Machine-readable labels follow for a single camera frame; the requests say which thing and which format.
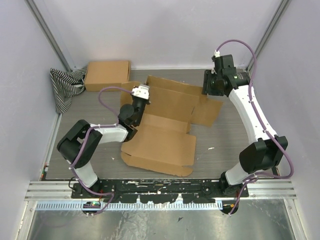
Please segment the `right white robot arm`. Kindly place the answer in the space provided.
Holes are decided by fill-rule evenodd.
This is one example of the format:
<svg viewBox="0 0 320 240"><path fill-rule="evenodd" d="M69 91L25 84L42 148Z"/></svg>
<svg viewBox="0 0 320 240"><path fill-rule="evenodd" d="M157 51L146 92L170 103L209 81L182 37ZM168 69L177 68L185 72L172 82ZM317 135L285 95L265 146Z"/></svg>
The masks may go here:
<svg viewBox="0 0 320 240"><path fill-rule="evenodd" d="M212 57L214 67L205 70L202 94L226 96L235 106L248 136L248 146L239 154L239 162L223 172L219 178L219 189L223 196L232 197L245 181L259 175L268 175L269 170L278 166L283 150L288 147L285 136L278 136L258 103L255 103L250 75L238 72L233 56Z"/></svg>

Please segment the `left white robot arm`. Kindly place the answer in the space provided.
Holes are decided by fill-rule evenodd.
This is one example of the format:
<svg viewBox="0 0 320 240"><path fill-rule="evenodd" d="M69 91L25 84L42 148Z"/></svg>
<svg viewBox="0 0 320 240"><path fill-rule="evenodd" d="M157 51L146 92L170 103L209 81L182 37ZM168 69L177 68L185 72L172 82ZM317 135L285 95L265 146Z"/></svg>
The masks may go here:
<svg viewBox="0 0 320 240"><path fill-rule="evenodd" d="M101 181L94 172L91 158L98 145L112 142L128 142L138 132L145 107L150 101L138 96L131 104L124 104L117 116L118 123L112 125L89 124L78 120L58 142L57 150L69 164L70 170L82 186L88 198L103 196Z"/></svg>

